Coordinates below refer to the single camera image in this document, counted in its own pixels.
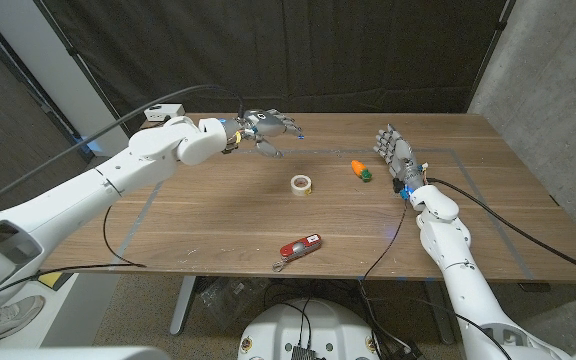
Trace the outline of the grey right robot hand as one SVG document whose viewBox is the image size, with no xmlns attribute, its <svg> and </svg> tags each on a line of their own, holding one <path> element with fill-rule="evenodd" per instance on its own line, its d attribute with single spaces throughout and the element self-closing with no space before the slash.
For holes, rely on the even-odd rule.
<svg viewBox="0 0 576 360">
<path fill-rule="evenodd" d="M 386 130 L 378 131 L 373 149 L 388 165 L 394 191 L 403 199 L 409 199 L 425 185 L 422 165 L 417 162 L 410 144 L 391 124 Z"/>
</svg>

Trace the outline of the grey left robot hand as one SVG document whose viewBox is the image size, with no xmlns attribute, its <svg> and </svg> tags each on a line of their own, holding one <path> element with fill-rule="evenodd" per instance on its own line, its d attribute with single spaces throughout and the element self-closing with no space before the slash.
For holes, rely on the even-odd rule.
<svg viewBox="0 0 576 360">
<path fill-rule="evenodd" d="M 282 153 L 267 137 L 291 134 L 297 137 L 303 135 L 302 129 L 294 119 L 276 109 L 246 110 L 241 116 L 222 122 L 226 133 L 224 154 L 231 153 L 239 147 L 243 140 L 254 142 L 254 148 L 267 157 L 281 157 Z"/>
</svg>

